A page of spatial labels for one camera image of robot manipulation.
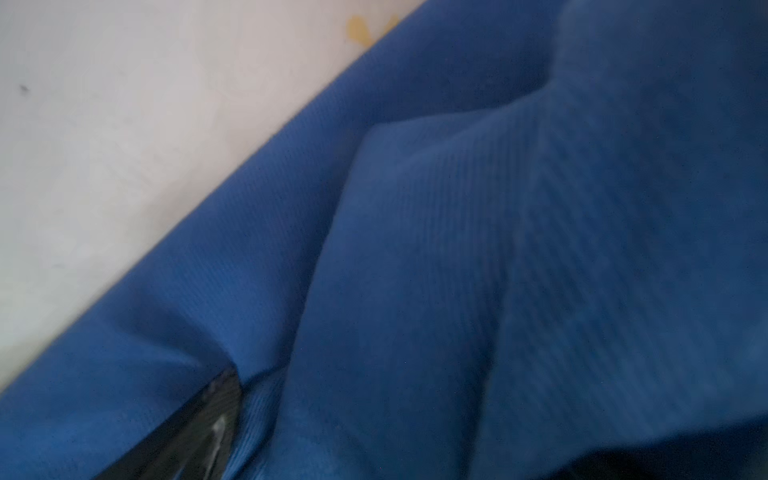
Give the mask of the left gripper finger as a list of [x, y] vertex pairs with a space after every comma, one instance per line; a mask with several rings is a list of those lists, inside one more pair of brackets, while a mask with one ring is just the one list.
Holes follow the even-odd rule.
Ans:
[[242, 401], [237, 370], [221, 372], [96, 480], [219, 480]]

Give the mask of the blue cloth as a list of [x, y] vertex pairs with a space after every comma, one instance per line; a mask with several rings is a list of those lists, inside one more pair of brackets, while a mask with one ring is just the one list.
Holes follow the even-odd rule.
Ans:
[[425, 3], [3, 392], [1, 475], [229, 368], [221, 479], [765, 478], [766, 3]]

